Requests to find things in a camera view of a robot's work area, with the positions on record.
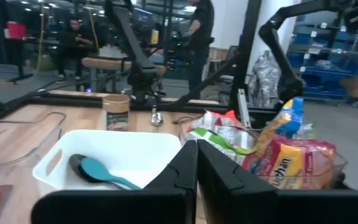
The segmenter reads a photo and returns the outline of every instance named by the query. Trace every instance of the teal silicone spoon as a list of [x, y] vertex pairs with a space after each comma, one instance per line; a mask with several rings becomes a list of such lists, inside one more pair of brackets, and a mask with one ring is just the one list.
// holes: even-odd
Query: teal silicone spoon
[[139, 190], [140, 187], [136, 186], [129, 180], [123, 177], [117, 177], [110, 174], [107, 168], [98, 160], [86, 157], [81, 161], [81, 168], [86, 172], [90, 177], [100, 180], [101, 182], [110, 182], [115, 184], [122, 184], [127, 186], [132, 190]]

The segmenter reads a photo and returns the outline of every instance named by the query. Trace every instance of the wooden countertop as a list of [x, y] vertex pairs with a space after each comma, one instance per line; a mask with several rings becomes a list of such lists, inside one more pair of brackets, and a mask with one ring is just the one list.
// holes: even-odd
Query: wooden countertop
[[[98, 108], [27, 105], [4, 120], [37, 121], [51, 112], [60, 112], [67, 116], [62, 126], [63, 134], [75, 129], [101, 129], [103, 127], [102, 109]], [[180, 128], [172, 124], [172, 121], [182, 116], [196, 117], [198, 114], [163, 112], [164, 125], [156, 128], [149, 124], [149, 112], [131, 111], [129, 130], [178, 135], [180, 131], [188, 129], [190, 125], [183, 124]], [[0, 124], [0, 163], [17, 159], [29, 153], [55, 129], [61, 120], [62, 115], [52, 114], [36, 124]], [[0, 224], [30, 223], [31, 208], [39, 198], [37, 182], [32, 177], [32, 168], [49, 151], [56, 140], [57, 138], [46, 143], [45, 147], [40, 149], [38, 156], [28, 157], [20, 164], [0, 169], [0, 185], [13, 186], [11, 196], [1, 213]], [[197, 218], [196, 223], [205, 224], [206, 221]]]
[[[121, 60], [118, 59], [103, 59], [103, 58], [91, 58], [86, 57], [82, 59], [82, 64], [88, 68], [100, 68], [107, 70], [120, 70], [121, 69]], [[132, 62], [124, 62], [124, 70], [130, 69]], [[163, 75], [167, 68], [163, 65], [155, 66], [156, 72], [159, 75]]]

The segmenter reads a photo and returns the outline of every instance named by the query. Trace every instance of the ceiling light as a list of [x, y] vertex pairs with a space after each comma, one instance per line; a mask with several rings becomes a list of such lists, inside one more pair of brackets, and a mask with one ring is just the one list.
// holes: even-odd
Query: ceiling light
[[183, 11], [184, 12], [194, 12], [194, 11], [196, 11], [196, 7], [194, 7], [194, 6], [186, 6]]

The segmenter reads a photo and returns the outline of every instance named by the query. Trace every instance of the man in black shirt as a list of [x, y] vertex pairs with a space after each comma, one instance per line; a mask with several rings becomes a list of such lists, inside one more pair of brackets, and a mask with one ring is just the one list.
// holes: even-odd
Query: man in black shirt
[[90, 51], [90, 47], [85, 47], [87, 45], [92, 46], [92, 36], [89, 32], [85, 31], [81, 28], [81, 24], [77, 18], [70, 19], [70, 26], [66, 30], [66, 32], [71, 32], [75, 34], [75, 44], [78, 44], [77, 47], [68, 47], [61, 46], [58, 48], [58, 56], [57, 56], [57, 70], [59, 72], [59, 81], [64, 82], [66, 80], [65, 73], [65, 59], [72, 58], [76, 60], [76, 69], [75, 69], [75, 79], [81, 80], [81, 72], [82, 72], [82, 62], [81, 60], [85, 58]]
[[188, 2], [196, 7], [187, 33], [190, 35], [189, 49], [193, 56], [193, 63], [188, 71], [189, 89], [192, 90], [202, 82], [204, 66], [208, 60], [214, 26], [214, 6], [211, 0], [188, 0]]

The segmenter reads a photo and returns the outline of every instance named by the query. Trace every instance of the gray floor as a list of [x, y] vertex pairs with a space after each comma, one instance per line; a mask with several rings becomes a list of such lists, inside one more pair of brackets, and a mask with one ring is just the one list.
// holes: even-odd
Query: gray floor
[[[0, 74], [0, 78], [11, 78], [14, 75], [14, 72]], [[34, 91], [56, 79], [56, 75], [56, 72], [44, 72], [25, 84], [0, 85], [0, 101], [7, 102]], [[169, 97], [180, 97], [188, 92], [186, 81], [183, 80], [164, 80], [163, 85]], [[123, 82], [118, 84], [118, 88], [125, 86]], [[358, 108], [306, 102], [305, 119], [316, 123], [318, 139], [334, 143], [337, 151], [347, 159], [346, 183], [358, 189]]]

